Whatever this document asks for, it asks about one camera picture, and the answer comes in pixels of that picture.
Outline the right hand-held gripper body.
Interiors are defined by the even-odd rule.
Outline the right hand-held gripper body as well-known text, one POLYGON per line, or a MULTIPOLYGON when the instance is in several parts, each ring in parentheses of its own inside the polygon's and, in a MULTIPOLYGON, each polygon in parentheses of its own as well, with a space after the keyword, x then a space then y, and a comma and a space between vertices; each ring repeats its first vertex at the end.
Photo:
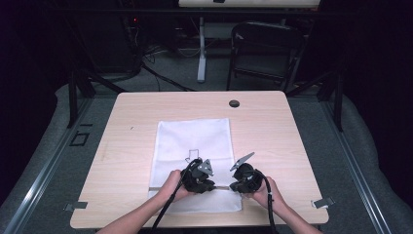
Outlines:
POLYGON ((230 169, 234 172, 233 178, 236 180, 230 184, 231 190, 239 193, 253 193, 260 188, 264 176, 247 162, 253 155, 254 152, 251 152, 240 158, 230 169))

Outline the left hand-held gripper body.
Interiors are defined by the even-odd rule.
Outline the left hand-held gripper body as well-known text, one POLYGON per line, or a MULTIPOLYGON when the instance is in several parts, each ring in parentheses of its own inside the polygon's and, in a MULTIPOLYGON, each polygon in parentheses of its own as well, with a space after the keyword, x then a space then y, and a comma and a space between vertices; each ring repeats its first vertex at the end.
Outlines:
POLYGON ((210 176, 213 170, 209 159, 197 158, 181 172, 181 183, 187 191, 203 194, 216 188, 210 176))

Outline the white cloth bag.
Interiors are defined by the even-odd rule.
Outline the white cloth bag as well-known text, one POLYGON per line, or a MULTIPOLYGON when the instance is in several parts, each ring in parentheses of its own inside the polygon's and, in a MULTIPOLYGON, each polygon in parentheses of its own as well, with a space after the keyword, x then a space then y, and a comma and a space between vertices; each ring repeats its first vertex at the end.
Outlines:
MULTIPOLYGON (((155 196, 170 171, 183 170, 197 158, 209 159, 213 170, 209 178, 215 186, 229 186, 234 181, 230 172, 235 164, 230 121, 227 118, 161 121, 156 133, 148 196, 155 196)), ((241 209, 239 193, 213 189, 172 203, 168 212, 232 213, 241 209)))

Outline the person's left hand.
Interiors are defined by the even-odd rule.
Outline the person's left hand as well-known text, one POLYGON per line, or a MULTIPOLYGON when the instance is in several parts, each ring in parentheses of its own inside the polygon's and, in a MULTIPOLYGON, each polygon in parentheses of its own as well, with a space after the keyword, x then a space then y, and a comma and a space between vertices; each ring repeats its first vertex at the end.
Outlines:
POLYGON ((177 202, 185 197, 193 195, 193 192, 189 192, 183 185, 180 185, 181 171, 174 170, 169 173, 168 178, 164 182, 163 186, 159 190, 157 196, 166 202, 171 195, 174 195, 174 202, 177 202))

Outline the person's right hand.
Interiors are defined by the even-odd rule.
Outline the person's right hand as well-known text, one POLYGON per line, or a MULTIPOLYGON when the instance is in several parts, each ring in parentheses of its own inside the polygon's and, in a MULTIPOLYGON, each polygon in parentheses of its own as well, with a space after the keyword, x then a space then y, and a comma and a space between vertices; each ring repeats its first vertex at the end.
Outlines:
POLYGON ((280 215, 286 209, 284 201, 275 181, 267 176, 258 190, 253 193, 245 193, 244 197, 255 200, 265 209, 269 209, 269 197, 272 197, 272 210, 276 215, 280 215))

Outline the white desk leg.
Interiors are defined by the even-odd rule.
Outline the white desk leg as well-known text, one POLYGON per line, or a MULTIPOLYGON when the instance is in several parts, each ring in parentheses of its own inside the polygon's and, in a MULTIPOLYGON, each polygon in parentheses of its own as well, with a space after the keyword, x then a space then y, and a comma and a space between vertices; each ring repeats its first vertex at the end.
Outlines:
POLYGON ((207 58, 206 58, 205 22, 203 18, 200 18, 200 21, 199 21, 199 38, 200 38, 200 56, 199 56, 197 81, 199 83, 204 83, 204 81, 206 80, 207 58))

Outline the black folding chair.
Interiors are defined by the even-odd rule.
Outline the black folding chair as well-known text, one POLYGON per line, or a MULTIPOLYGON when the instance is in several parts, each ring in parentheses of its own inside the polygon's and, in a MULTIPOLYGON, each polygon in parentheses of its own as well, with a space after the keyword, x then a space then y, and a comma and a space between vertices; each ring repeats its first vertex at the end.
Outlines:
POLYGON ((275 81, 285 92, 304 48, 304 35, 294 27, 261 21, 235 25, 226 90, 242 74, 275 81))

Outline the grey metal table bracket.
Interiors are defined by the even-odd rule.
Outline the grey metal table bracket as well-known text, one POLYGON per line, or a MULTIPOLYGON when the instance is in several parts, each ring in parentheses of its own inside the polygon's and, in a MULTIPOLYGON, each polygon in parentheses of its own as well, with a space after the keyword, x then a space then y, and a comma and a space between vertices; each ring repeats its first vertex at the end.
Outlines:
POLYGON ((73 202, 67 203, 63 209, 67 212, 74 212, 75 210, 85 209, 87 205, 87 202, 73 202))
POLYGON ((312 201, 312 206, 316 209, 328 209, 330 206, 334 204, 335 204, 335 201, 331 197, 312 201))

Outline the aluminium floor rail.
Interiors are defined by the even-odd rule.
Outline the aluminium floor rail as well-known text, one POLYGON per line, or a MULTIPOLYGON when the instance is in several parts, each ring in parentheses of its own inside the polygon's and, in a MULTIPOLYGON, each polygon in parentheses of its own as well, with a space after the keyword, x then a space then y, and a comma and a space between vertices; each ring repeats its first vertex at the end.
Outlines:
POLYGON ((58 164, 61 161, 62 153, 68 142, 75 136, 75 129, 79 126, 79 122, 84 118, 86 112, 89 110, 92 100, 86 98, 80 104, 77 112, 78 117, 73 122, 70 129, 65 129, 63 135, 59 138, 59 142, 52 156, 45 162, 42 170, 33 180, 30 188, 25 193, 19 207, 11 217, 7 227, 3 234, 20 234, 25 224, 30 219, 33 211, 35 210, 38 202, 40 201, 44 191, 53 178, 58 164))
POLYGON ((344 132, 340 132, 336 126, 333 118, 333 109, 330 104, 326 101, 320 103, 324 116, 327 119, 328 125, 332 129, 332 132, 335 134, 343 152, 344 160, 347 164, 349 173, 352 177, 352 180, 357 188, 359 197, 364 205, 372 225, 374 226, 377 234, 393 234, 391 228, 389 227, 386 219, 383 216, 383 213, 377 203, 377 200, 372 193, 370 186, 368 185, 363 172, 357 162, 355 153, 351 148, 350 144, 347 141, 346 135, 344 132))

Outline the black metal frame stand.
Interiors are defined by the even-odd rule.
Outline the black metal frame stand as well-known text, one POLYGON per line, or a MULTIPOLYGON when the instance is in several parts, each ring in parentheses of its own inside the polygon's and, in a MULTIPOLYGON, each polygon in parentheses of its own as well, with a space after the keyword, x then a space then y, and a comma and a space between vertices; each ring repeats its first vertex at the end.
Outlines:
POLYGON ((329 101, 331 96, 334 96, 333 101, 333 123, 339 132, 343 131, 342 127, 342 107, 343 107, 343 85, 344 77, 338 71, 327 71, 321 76, 314 78, 304 84, 287 92, 288 97, 295 97, 304 91, 310 89, 317 83, 321 83, 321 87, 317 92, 318 101, 329 101))
POLYGON ((67 128, 70 129, 74 126, 78 119, 78 104, 77 104, 77 91, 80 91, 85 98, 93 98, 96 91, 92 85, 92 82, 97 82, 109 90, 120 94, 125 90, 112 82, 104 79, 102 76, 88 69, 74 70, 68 77, 68 94, 69 94, 69 122, 67 128))

